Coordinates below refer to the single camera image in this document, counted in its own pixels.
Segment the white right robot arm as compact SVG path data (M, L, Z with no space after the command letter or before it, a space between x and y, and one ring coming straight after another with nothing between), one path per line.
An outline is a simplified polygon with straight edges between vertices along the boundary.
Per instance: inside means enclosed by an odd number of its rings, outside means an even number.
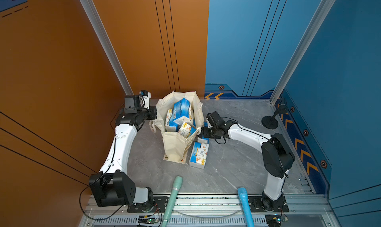
M267 182L260 203L266 212L289 212L283 187L295 156L280 133L266 134L246 128L234 119L224 120L218 112L206 116L207 125L201 128L199 138L232 139L260 151L267 171Z

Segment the row tissue pack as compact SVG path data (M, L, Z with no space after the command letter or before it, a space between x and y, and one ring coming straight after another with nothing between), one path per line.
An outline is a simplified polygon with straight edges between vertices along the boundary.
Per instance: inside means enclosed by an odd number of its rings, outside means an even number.
M209 144L209 138L204 138L204 137L198 137L197 142L203 143L203 144Z
M187 123L194 127L193 111L190 101L183 98L180 101L174 103L173 107L173 121L177 125Z

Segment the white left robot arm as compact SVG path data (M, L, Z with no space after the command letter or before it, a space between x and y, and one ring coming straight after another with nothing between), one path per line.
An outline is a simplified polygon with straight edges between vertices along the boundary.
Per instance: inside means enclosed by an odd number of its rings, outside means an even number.
M150 105L150 92L125 97L115 123L115 137L98 174L91 175L89 187L99 207L137 205L144 212L154 206L149 187L137 187L127 167L133 141L145 121L157 118L156 106Z

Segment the cream floral canvas bag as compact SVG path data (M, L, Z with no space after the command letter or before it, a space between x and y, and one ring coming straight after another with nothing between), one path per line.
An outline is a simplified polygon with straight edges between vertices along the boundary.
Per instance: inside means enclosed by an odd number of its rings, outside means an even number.
M204 124L202 103L196 92L172 92L156 104L157 118L150 121L153 132L160 131L164 160L184 164L188 149Z

